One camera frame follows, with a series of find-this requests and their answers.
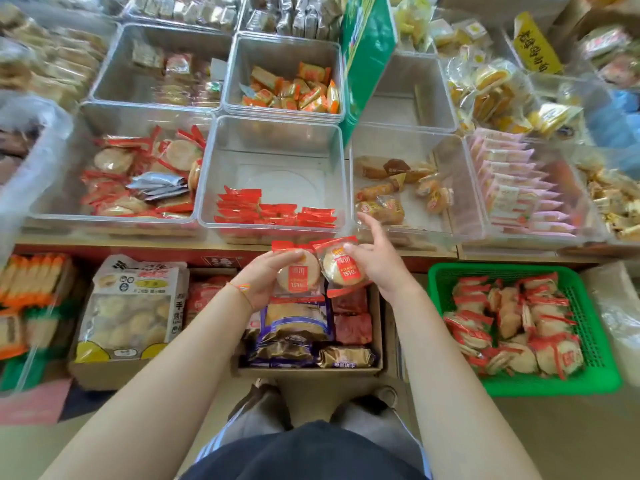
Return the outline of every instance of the shoe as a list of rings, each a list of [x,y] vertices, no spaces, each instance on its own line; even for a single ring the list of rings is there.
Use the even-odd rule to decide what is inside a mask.
[[[380,401],[388,405],[391,409],[396,409],[398,404],[398,393],[391,386],[382,386],[372,392]]]
[[[260,387],[264,385],[278,387],[278,383],[276,382],[276,379],[265,379],[262,377],[259,379],[256,379],[253,385],[256,386],[258,389],[260,389]]]

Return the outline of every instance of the finger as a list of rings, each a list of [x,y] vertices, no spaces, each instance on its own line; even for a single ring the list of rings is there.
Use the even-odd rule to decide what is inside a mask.
[[[368,214],[364,214],[363,212],[358,212],[358,217],[361,218],[364,223],[371,229],[373,242],[377,243],[387,240],[387,234],[385,233],[385,230],[382,229],[382,225],[377,220],[375,220]]]
[[[286,251],[284,253],[275,254],[273,253],[268,258],[268,265],[276,270],[281,270],[284,266],[288,266],[290,264],[299,261],[303,256],[304,252],[302,249],[296,249],[294,251]]]
[[[356,246],[350,242],[344,244],[344,252],[354,258],[356,261],[366,262],[372,251],[364,249],[362,246]]]

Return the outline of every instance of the green box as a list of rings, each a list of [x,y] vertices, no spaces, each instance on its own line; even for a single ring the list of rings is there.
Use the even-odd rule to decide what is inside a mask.
[[[482,377],[489,395],[578,395],[614,392],[622,385],[618,367],[613,359],[606,333],[580,276],[564,266],[534,266],[528,264],[493,263],[439,263],[429,269],[428,293],[440,314],[456,309],[453,302],[453,286],[462,276],[489,275],[491,280],[503,279],[506,285],[520,278],[539,274],[558,273],[558,288],[571,302],[575,327],[580,337],[585,367],[566,380],[557,377],[542,378],[535,374],[519,374],[513,377],[506,372]]]

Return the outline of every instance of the pants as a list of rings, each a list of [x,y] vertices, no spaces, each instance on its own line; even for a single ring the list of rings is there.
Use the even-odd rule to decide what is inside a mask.
[[[431,478],[422,445],[404,425],[396,411],[373,395],[342,403],[329,422],[364,436]],[[202,448],[196,462],[221,446],[252,436],[283,433],[293,429],[289,409],[280,390],[263,384],[251,391],[233,409],[227,424]]]

